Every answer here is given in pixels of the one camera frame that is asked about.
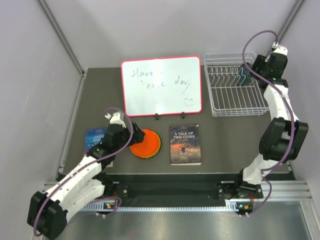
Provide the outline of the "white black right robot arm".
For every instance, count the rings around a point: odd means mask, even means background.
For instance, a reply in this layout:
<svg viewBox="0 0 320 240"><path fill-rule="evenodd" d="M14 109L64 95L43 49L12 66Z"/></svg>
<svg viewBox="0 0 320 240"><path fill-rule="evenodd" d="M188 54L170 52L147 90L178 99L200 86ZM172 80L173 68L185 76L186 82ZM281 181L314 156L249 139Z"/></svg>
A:
<svg viewBox="0 0 320 240"><path fill-rule="evenodd" d="M239 198L257 192L271 168L295 160L307 136L309 126L295 115L289 98L289 85L282 78L288 63L287 50L275 50L269 56L258 55L253 64L243 63L238 70L239 83L254 77L263 90L271 122L259 141L259 154L242 169L233 185Z"/></svg>

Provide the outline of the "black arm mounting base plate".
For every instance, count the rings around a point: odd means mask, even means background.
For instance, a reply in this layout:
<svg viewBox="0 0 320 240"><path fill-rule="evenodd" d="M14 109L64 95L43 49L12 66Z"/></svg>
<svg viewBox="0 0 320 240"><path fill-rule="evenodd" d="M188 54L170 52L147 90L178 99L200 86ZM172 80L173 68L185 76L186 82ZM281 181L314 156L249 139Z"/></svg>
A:
<svg viewBox="0 0 320 240"><path fill-rule="evenodd" d="M102 174L106 195L124 207L215 207L226 200L263 197L261 186L242 187L233 173Z"/></svg>

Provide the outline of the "lime green plate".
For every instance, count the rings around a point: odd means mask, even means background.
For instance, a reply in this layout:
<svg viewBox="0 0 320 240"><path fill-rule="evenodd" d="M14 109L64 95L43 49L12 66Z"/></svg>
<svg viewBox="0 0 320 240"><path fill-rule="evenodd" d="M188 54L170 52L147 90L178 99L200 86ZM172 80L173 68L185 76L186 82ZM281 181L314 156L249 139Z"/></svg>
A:
<svg viewBox="0 0 320 240"><path fill-rule="evenodd" d="M142 148L140 158L152 158L159 152L161 148L161 138L156 132L147 129L141 146Z"/></svg>

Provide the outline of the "orange plate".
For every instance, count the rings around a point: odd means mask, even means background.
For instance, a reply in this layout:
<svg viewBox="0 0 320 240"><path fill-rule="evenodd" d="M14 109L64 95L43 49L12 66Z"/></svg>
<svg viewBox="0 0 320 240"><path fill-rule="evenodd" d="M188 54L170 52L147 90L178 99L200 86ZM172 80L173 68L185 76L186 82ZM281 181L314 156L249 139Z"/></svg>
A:
<svg viewBox="0 0 320 240"><path fill-rule="evenodd" d="M145 133L143 141L130 146L129 149L136 157L148 159L159 152L161 148L161 138L156 132L150 129L142 129L142 131Z"/></svg>

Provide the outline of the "dark teal ceramic plate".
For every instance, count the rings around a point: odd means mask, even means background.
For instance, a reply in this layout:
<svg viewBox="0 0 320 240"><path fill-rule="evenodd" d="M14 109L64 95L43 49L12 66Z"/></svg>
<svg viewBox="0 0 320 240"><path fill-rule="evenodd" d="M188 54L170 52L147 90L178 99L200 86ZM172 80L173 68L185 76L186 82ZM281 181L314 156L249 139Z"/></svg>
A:
<svg viewBox="0 0 320 240"><path fill-rule="evenodd" d="M246 65L243 63L239 68L237 72L237 85L238 86L247 86L251 83L251 72L246 67Z"/></svg>

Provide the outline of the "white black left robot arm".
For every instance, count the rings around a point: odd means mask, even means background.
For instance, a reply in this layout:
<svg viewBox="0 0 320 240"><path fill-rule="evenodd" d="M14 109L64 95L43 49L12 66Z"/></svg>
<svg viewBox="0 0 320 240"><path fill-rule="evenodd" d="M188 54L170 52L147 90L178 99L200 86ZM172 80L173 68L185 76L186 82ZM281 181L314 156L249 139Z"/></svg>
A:
<svg viewBox="0 0 320 240"><path fill-rule="evenodd" d="M111 123L104 136L83 156L80 163L53 187L37 191L30 199L27 224L36 237L56 239L71 218L95 199L109 198L113 185L103 172L126 147L143 142L145 133L135 122Z"/></svg>

